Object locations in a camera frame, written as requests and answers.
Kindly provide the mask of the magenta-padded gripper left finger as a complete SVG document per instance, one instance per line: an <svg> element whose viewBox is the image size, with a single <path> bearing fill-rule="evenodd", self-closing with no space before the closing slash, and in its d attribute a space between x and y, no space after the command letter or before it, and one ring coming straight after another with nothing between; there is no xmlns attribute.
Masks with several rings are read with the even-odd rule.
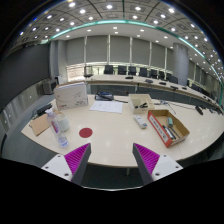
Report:
<svg viewBox="0 0 224 224"><path fill-rule="evenodd" d="M57 154L42 169L76 185L80 185L90 154L91 144L87 143L66 155Z"/></svg>

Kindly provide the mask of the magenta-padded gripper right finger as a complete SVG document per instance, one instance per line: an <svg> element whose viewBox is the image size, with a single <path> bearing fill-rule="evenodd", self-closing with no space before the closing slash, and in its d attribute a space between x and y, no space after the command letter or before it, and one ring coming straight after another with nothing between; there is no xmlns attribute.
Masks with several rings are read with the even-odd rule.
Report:
<svg viewBox="0 0 224 224"><path fill-rule="evenodd" d="M159 155L137 143L133 144L132 152L145 185L182 169L182 166L167 154Z"/></svg>

